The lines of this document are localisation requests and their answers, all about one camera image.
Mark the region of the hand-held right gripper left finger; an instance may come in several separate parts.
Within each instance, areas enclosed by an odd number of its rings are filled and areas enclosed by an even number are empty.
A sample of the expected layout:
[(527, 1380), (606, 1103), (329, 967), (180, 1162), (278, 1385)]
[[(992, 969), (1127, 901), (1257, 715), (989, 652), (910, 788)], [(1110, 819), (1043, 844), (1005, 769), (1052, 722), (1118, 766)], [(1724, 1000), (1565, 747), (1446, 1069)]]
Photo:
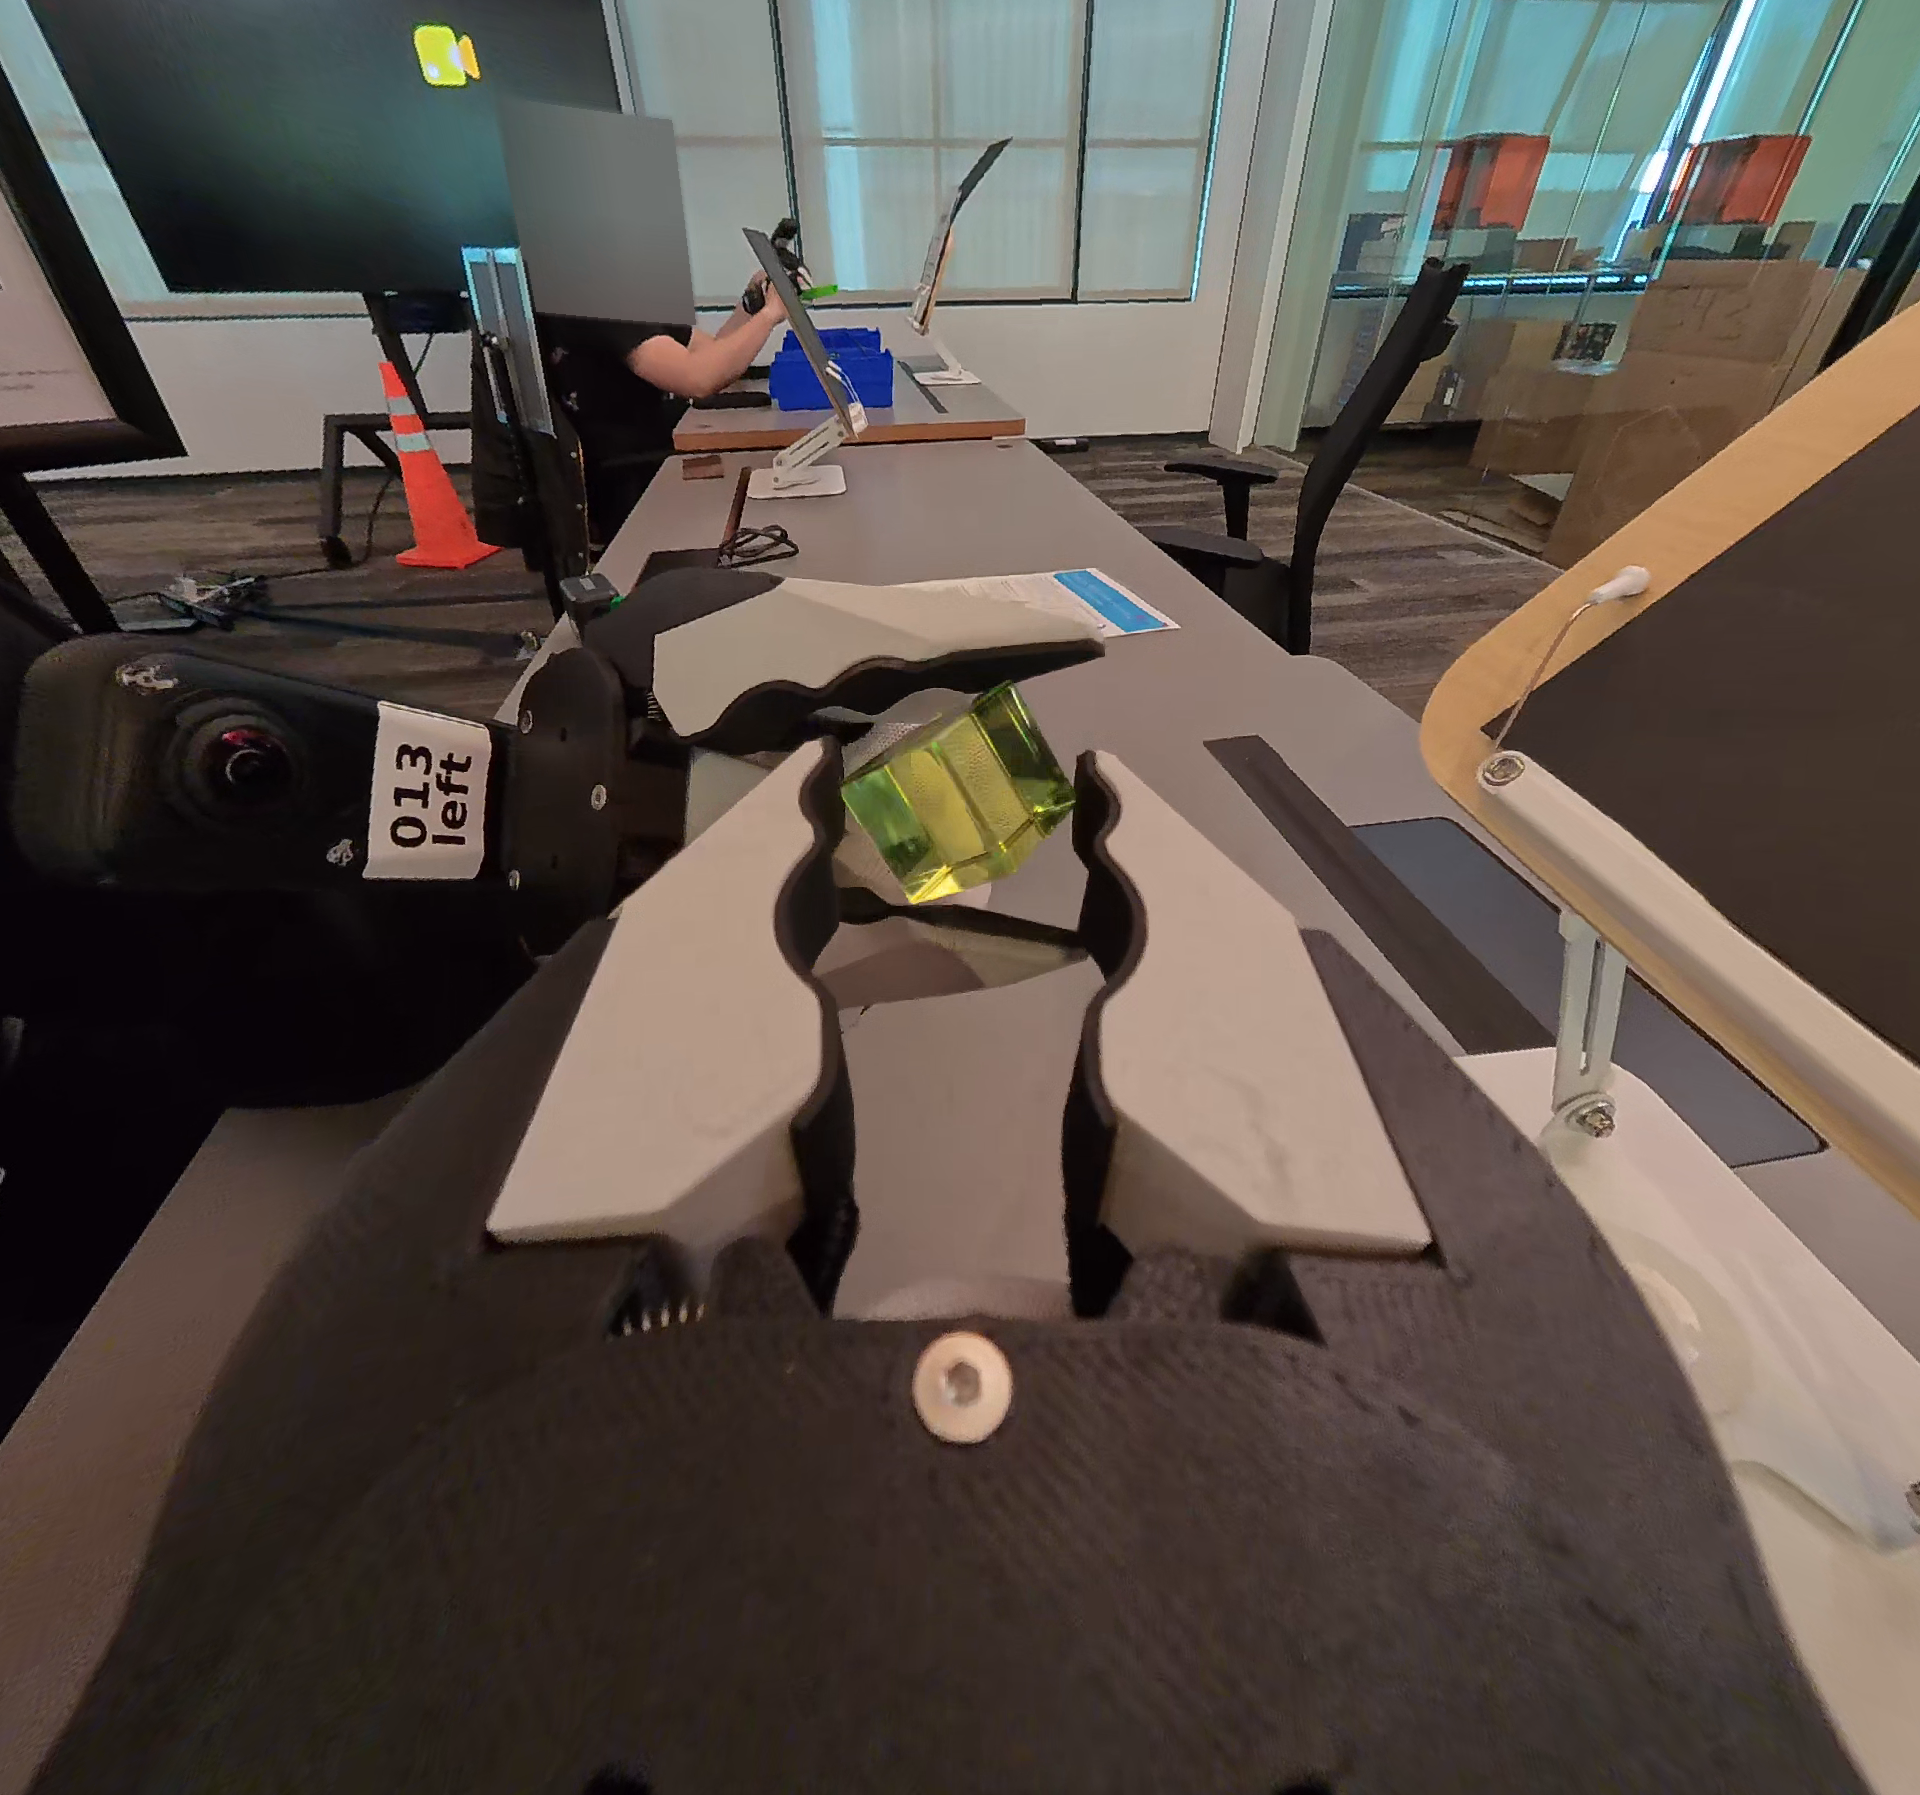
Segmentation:
[(805, 743), (618, 905), (494, 1242), (662, 1238), (710, 1271), (760, 1236), (831, 1311), (859, 1235), (852, 1078), (816, 972), (843, 786), (839, 747)]

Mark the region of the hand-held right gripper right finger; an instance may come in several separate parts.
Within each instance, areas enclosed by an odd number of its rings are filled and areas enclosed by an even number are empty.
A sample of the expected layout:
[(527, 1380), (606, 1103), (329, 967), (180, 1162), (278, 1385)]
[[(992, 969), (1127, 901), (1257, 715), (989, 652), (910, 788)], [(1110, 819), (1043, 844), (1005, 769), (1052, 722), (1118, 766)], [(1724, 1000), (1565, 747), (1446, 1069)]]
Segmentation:
[(1069, 1300), (1182, 1251), (1422, 1257), (1406, 1166), (1294, 915), (1107, 751), (1075, 766), (1099, 972), (1063, 1127)]

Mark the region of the person's left forearm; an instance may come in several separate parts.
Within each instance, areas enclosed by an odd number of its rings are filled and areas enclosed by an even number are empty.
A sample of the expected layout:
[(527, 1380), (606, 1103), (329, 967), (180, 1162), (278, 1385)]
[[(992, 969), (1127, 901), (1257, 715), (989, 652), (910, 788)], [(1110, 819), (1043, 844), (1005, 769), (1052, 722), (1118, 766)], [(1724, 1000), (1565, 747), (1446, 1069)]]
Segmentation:
[(409, 1088), (557, 947), (504, 889), (147, 893), (6, 855), (2, 1425), (227, 1111)]

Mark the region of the orange traffic cone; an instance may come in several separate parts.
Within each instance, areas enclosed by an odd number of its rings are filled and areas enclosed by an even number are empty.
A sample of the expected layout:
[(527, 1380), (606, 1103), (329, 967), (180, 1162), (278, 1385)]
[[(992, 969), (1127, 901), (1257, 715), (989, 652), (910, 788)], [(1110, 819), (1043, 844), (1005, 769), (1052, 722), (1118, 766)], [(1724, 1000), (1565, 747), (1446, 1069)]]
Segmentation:
[(414, 545), (397, 555), (397, 564), (464, 572), (492, 559), (502, 549), (482, 540), (476, 531), (469, 508), (426, 431), (426, 419), (407, 394), (394, 362), (384, 360), (381, 364), (381, 383), (414, 529)]

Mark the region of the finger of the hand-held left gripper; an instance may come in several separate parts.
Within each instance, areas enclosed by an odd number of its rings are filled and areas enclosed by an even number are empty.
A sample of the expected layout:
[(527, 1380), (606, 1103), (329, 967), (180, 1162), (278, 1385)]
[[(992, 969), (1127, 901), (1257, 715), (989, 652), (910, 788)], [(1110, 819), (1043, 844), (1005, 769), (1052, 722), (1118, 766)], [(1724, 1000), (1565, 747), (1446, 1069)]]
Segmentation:
[(1103, 654), (1095, 621), (1016, 599), (779, 577), (658, 634), (653, 707), (686, 747), (783, 753), (827, 713), (878, 718), (910, 697), (983, 697)]
[(835, 855), (839, 925), (820, 958), (820, 981), (839, 1009), (989, 991), (1089, 959), (1079, 932), (997, 915), (949, 896), (926, 904), (883, 896), (878, 879)]

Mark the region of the cardboard box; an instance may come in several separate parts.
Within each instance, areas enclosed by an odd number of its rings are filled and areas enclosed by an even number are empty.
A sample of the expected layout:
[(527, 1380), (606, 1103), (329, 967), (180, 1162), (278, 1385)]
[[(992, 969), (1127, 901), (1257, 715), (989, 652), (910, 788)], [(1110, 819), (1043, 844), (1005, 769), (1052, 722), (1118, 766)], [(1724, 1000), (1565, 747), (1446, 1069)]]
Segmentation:
[(1473, 464), (1565, 479), (1545, 550), (1572, 566), (1804, 389), (1863, 280), (1806, 257), (1682, 257), (1626, 314), (1516, 330)]

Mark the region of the tilted board on white stand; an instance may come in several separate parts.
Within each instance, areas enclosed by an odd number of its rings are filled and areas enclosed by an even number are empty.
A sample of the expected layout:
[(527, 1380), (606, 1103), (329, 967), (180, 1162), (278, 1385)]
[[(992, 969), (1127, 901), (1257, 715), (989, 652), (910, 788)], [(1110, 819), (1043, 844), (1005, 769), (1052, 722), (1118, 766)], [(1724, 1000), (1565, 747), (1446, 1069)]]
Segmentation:
[(830, 457), (847, 443), (860, 439), (869, 429), (869, 415), (852, 391), (848, 376), (830, 357), (825, 342), (813, 321), (809, 321), (799, 284), (783, 270), (773, 242), (745, 228), (747, 244), (752, 247), (771, 294), (786, 309), (786, 318), (816, 378), (827, 397), (830, 415), (811, 429), (805, 436), (776, 454), (771, 466), (754, 467), (749, 476), (749, 500), (803, 500), (823, 498), (847, 493), (847, 474)]
[(936, 223), (932, 242), (927, 246), (923, 273), (908, 305), (907, 323), (910, 330), (921, 339), (921, 342), (926, 342), (926, 351), (932, 354), (926, 354), (907, 366), (915, 374), (916, 383), (929, 389), (962, 389), (979, 384), (979, 376), (973, 374), (970, 367), (964, 367), (959, 357), (949, 351), (946, 342), (940, 342), (938, 335), (934, 332), (934, 316), (946, 280), (959, 216), (962, 214), (979, 182), (997, 164), (1010, 143), (1012, 137), (1003, 135), (982, 151), (956, 189), (949, 195), (949, 205), (941, 211), (941, 216)]

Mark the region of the black office chair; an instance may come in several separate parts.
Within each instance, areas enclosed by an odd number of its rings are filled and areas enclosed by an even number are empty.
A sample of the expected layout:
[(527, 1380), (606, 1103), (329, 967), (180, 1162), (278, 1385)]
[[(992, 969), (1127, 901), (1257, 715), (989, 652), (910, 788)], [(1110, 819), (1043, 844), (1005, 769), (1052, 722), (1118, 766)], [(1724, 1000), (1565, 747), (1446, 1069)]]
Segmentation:
[(1168, 474), (1200, 479), (1221, 488), (1227, 531), (1168, 524), (1145, 526), (1140, 531), (1290, 654), (1311, 650), (1318, 553), (1333, 512), (1416, 372), (1450, 347), (1457, 332), (1453, 305), (1469, 273), (1468, 262), (1424, 262), (1392, 328), (1308, 466), (1288, 557), (1271, 557), (1249, 540), (1253, 488), (1280, 481), (1272, 466), (1227, 456), (1164, 464)]

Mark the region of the wooden topped desk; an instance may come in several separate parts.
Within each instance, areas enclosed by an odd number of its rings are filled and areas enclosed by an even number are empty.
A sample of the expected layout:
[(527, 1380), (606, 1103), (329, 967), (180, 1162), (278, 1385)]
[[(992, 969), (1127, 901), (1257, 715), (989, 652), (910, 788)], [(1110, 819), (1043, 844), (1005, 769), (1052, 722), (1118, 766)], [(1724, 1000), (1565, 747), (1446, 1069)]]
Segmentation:
[[(872, 407), (856, 444), (915, 444), (952, 440), (1023, 439), (1025, 418), (986, 384), (923, 386), (907, 362), (934, 355), (934, 345), (915, 335), (900, 311), (834, 311), (830, 324), (873, 327), (896, 357), (896, 397), (889, 407)], [(673, 431), (673, 452), (773, 456), (797, 443), (827, 409), (783, 411), (779, 407), (689, 409)]]

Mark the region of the white board stand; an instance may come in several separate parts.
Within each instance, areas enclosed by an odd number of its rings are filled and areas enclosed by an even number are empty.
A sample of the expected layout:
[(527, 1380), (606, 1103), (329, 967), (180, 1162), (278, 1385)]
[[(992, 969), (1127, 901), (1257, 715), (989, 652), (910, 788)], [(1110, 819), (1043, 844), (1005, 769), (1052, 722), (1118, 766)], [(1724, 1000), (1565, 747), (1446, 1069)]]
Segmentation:
[(1917, 1357), (1638, 1076), (1626, 976), (1664, 991), (1917, 1214), (1917, 1063), (1747, 938), (1539, 761), (1483, 759), (1476, 819), (1561, 901), (1555, 1051), (1465, 1065), (1651, 1306), (1708, 1419), (1768, 1587), (1875, 1790), (1917, 1790)]

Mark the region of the orange 3D printer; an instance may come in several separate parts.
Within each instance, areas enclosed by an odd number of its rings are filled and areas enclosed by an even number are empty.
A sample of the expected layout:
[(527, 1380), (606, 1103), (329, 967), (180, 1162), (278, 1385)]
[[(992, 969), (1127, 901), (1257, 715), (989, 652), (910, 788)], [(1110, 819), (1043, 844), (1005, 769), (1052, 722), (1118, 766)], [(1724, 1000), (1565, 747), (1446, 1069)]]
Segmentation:
[(1648, 225), (1773, 226), (1809, 151), (1809, 133), (1747, 133), (1691, 143)]
[(1546, 133), (1468, 133), (1441, 146), (1442, 179), (1430, 233), (1506, 231), (1528, 219), (1549, 160)]

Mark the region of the blue plastic bin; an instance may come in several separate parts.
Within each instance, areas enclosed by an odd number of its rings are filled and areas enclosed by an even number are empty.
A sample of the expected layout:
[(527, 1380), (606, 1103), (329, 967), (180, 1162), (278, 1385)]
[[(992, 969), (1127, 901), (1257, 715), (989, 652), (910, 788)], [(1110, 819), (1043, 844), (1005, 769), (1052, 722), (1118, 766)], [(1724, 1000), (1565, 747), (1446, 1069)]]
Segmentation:
[[(878, 328), (827, 327), (817, 328), (816, 339), (864, 409), (894, 405), (896, 362)], [(825, 415), (831, 409), (827, 391), (809, 362), (805, 339), (795, 330), (773, 354), (767, 389), (783, 413)]]

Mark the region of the translucent acrylic cube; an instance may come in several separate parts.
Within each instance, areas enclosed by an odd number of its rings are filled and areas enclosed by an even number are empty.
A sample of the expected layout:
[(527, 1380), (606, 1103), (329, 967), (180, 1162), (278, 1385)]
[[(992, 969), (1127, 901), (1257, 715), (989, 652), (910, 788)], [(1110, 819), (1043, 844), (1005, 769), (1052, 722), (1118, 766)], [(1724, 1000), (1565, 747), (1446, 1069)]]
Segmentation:
[(908, 904), (973, 893), (1032, 858), (1075, 807), (1075, 788), (1003, 684), (934, 724), (904, 727), (843, 788), (851, 820)]

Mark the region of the large black television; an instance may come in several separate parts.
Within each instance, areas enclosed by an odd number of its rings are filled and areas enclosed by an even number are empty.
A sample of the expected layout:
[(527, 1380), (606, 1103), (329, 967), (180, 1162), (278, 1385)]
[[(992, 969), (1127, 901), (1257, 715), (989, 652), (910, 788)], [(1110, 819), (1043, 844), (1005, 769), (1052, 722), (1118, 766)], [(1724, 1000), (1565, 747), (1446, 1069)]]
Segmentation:
[(604, 0), (25, 0), (166, 287), (451, 294), (507, 101), (620, 111)]

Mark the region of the printed paper sheet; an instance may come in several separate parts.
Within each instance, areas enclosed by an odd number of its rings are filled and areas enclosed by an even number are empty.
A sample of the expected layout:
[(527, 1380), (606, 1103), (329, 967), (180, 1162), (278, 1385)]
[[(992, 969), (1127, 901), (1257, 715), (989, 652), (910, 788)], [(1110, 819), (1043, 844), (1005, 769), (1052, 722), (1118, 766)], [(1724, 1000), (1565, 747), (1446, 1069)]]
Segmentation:
[(1083, 621), (1103, 641), (1178, 629), (1178, 621), (1095, 568), (962, 577), (949, 586), (973, 597), (1018, 602), (1050, 617)]

